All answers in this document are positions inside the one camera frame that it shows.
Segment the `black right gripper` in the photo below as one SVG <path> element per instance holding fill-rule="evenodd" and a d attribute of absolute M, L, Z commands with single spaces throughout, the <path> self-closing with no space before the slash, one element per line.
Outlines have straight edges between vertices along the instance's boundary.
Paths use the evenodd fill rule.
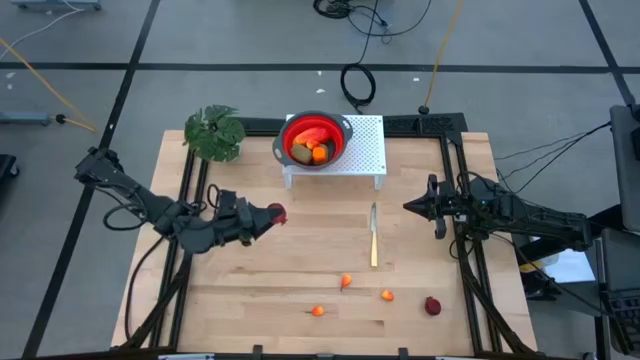
<path fill-rule="evenodd" d="M 428 176 L 427 192 L 405 203 L 403 208 L 429 221 L 434 221 L 436 239 L 444 239 L 447 233 L 445 216 L 453 217 L 454 229 L 458 235 L 470 237 L 470 215 L 463 207 L 462 197 L 448 182 L 439 182 L 435 174 Z"/>

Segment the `red collapsible colander bowl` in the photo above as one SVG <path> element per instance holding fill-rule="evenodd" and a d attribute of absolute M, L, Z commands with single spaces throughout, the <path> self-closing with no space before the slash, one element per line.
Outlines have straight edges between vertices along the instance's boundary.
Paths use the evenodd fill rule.
<path fill-rule="evenodd" d="M 294 145 L 294 137 L 312 127 L 326 128 L 330 133 L 327 141 L 333 141 L 336 145 L 334 158 L 322 165 L 314 165 L 313 160 L 310 165 L 303 165 L 291 158 L 290 149 Z M 320 170 L 333 164 L 344 154 L 346 145 L 352 135 L 353 130 L 350 130 L 350 123 L 346 122 L 345 118 L 341 115 L 320 111 L 297 113 L 290 117 L 281 128 L 278 136 L 272 143 L 272 152 L 275 159 L 283 166 L 295 165 L 305 170 Z"/>

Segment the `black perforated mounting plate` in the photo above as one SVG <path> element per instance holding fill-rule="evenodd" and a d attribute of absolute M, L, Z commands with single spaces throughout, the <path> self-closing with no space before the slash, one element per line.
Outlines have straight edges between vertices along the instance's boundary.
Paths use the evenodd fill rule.
<path fill-rule="evenodd" d="M 463 113 L 430 113 L 427 115 L 384 116 L 383 128 L 386 135 L 420 136 L 444 134 L 447 132 L 467 132 L 468 126 Z"/>

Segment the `white perforated shelf riser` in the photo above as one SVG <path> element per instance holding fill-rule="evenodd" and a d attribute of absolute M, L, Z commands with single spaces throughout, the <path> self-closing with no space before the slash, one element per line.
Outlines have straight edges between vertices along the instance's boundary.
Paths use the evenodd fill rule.
<path fill-rule="evenodd" d="M 282 167 L 284 187 L 292 188 L 295 176 L 371 176 L 376 191 L 387 174 L 383 117 L 380 115 L 345 115 L 354 130 L 344 154 L 333 164 L 320 170 L 304 170 L 299 166 Z"/>

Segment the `black aluminium table frame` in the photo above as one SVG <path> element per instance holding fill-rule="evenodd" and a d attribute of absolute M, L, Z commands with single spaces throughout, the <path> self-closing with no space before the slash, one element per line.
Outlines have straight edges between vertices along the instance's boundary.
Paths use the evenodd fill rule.
<path fill-rule="evenodd" d="M 473 272 L 488 277 L 492 299 L 511 329 L 501 337 L 466 287 L 462 253 L 436 239 L 432 222 L 403 208 L 440 179 L 469 169 L 492 177 L 484 133 L 385 134 L 387 175 L 379 191 L 362 177 L 300 176 L 284 187 L 271 144 L 279 119 L 246 119 L 240 159 L 212 165 L 210 182 L 257 206 L 282 204 L 287 223 L 252 246 L 237 243 L 194 258 L 178 332 L 165 328 L 157 345 L 129 347 L 134 360 L 182 353 L 208 360 L 398 360 L 501 358 L 536 354 L 514 249 L 494 238 L 474 251 Z M 378 267 L 370 266 L 371 206 L 377 204 Z M 340 290 L 344 274 L 351 284 Z M 394 300 L 381 298 L 389 290 Z M 425 312 L 427 297 L 442 307 Z M 307 314 L 323 306 L 325 314 Z"/>

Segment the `black keyboard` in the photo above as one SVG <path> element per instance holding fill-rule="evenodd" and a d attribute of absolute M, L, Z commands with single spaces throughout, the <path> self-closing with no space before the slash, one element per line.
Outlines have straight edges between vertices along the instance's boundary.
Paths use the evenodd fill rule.
<path fill-rule="evenodd" d="M 602 299 L 610 314 L 613 348 L 640 359 L 640 288 L 605 291 Z"/>

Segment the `grey floor base bar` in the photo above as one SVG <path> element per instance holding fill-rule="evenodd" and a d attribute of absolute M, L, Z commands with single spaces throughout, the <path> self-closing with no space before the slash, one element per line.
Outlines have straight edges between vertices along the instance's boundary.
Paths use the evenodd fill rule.
<path fill-rule="evenodd" d="M 10 3 L 22 10 L 102 10 L 101 0 L 10 0 Z"/>
<path fill-rule="evenodd" d="M 51 117 L 46 112 L 0 111 L 0 123 L 49 126 Z"/>

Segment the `black floor equipment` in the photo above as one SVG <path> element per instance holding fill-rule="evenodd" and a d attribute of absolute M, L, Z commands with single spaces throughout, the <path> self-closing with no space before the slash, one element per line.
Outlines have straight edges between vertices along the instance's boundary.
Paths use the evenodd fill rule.
<path fill-rule="evenodd" d="M 17 166 L 17 159 L 13 155 L 0 154 L 0 181 L 18 176 L 20 170 Z"/>

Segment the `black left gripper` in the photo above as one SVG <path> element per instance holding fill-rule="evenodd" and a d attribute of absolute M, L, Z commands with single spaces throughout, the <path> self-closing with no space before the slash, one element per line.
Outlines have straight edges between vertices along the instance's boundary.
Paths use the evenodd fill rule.
<path fill-rule="evenodd" d="M 280 204 L 258 208 L 244 197 L 238 198 L 234 191 L 221 190 L 214 214 L 214 244 L 239 241 L 242 245 L 251 245 L 272 228 L 283 226 L 282 222 L 273 221 L 270 211 L 280 211 Z"/>

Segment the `red-yellow mango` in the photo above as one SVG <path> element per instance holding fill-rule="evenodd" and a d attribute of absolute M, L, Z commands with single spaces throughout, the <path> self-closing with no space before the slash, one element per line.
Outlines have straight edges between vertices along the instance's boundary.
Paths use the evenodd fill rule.
<path fill-rule="evenodd" d="M 326 128 L 323 127 L 312 127 L 308 128 L 298 135 L 296 135 L 293 139 L 293 144 L 301 144 L 305 145 L 310 140 L 316 140 L 320 144 L 325 143 L 330 137 L 330 133 Z"/>

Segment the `green plant in white pot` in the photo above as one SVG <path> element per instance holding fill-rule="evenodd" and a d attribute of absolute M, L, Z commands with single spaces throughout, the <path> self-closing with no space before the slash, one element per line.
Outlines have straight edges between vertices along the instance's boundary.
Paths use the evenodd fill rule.
<path fill-rule="evenodd" d="M 206 161 L 235 161 L 246 136 L 237 113 L 236 108 L 226 105 L 198 109 L 185 122 L 183 144 Z"/>

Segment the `white sheet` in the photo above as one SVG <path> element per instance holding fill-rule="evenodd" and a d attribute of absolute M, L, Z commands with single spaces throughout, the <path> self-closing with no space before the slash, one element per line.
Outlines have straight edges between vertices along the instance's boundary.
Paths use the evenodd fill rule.
<path fill-rule="evenodd" d="M 571 249 L 537 260 L 535 265 L 562 284 L 596 280 L 587 256 Z"/>

